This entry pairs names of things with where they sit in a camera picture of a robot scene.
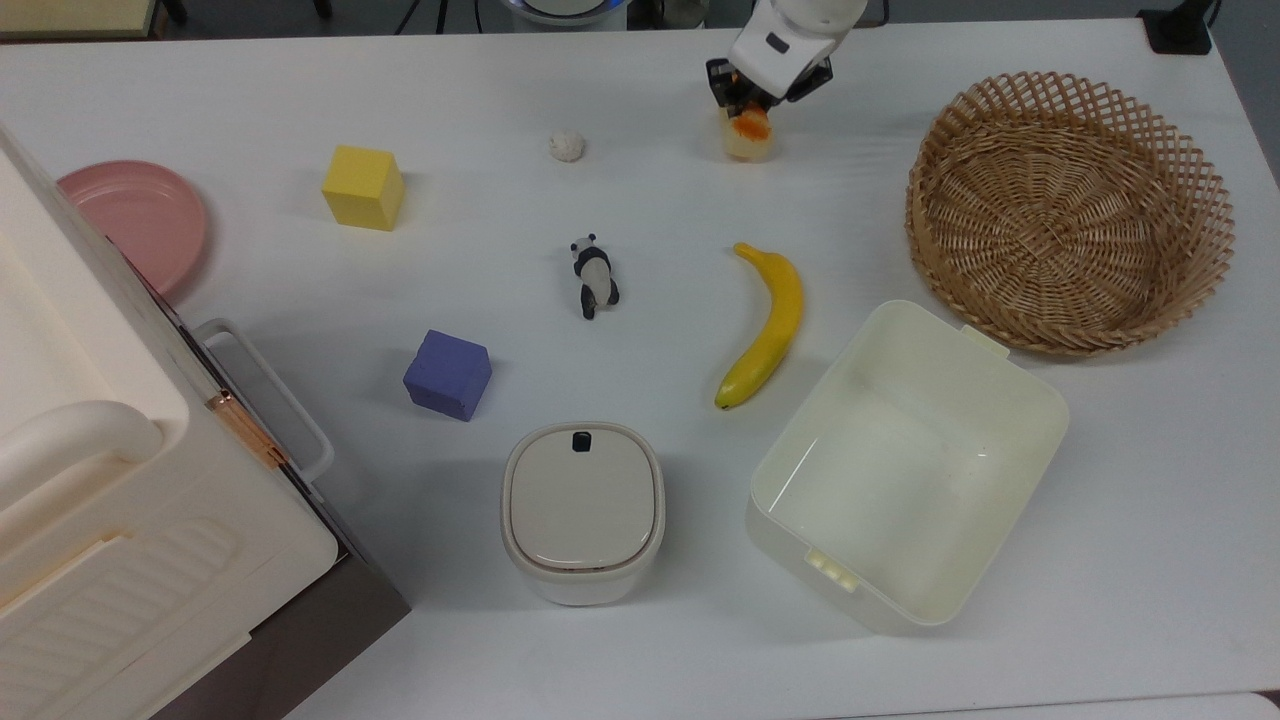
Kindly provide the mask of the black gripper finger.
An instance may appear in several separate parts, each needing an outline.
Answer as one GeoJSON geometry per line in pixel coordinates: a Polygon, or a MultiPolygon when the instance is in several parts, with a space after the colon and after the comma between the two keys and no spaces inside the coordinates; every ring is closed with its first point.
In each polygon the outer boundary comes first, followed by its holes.
{"type": "Polygon", "coordinates": [[[713,58],[705,63],[707,79],[716,104],[722,110],[742,110],[750,100],[750,83],[727,58],[713,58]]]}
{"type": "Polygon", "coordinates": [[[835,77],[831,59],[823,58],[812,68],[801,73],[788,87],[783,100],[786,102],[799,102],[805,96],[813,94],[835,77]]]}

